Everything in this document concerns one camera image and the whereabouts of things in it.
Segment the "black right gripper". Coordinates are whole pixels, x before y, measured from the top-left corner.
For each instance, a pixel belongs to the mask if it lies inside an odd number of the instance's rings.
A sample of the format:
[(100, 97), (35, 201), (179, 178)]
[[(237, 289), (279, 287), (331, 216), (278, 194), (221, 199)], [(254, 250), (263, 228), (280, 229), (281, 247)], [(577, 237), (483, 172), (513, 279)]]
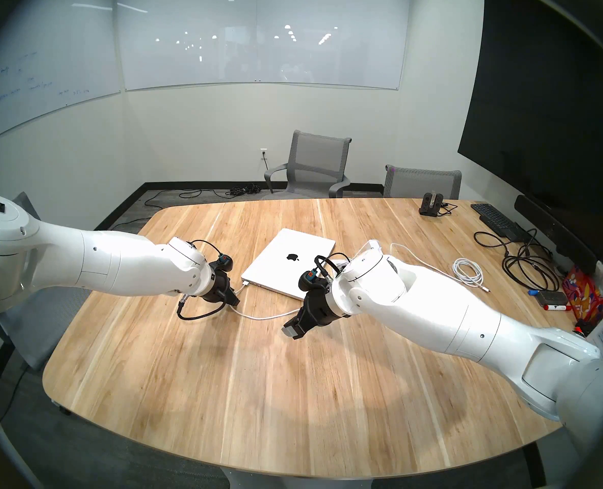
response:
[(304, 337), (305, 331), (315, 327), (324, 327), (342, 317), (329, 306), (325, 288), (312, 289), (307, 292), (302, 307), (299, 309), (299, 319), (292, 318), (282, 326), (285, 335), (291, 335), (294, 340)]

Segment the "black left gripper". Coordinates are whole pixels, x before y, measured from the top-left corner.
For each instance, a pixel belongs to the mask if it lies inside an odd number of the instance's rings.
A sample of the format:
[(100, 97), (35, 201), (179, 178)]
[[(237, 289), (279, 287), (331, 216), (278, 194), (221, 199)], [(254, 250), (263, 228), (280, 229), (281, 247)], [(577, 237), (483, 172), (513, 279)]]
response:
[(212, 283), (208, 292), (201, 298), (208, 303), (223, 303), (228, 306), (237, 307), (240, 298), (230, 286), (230, 279), (225, 270), (212, 268)]

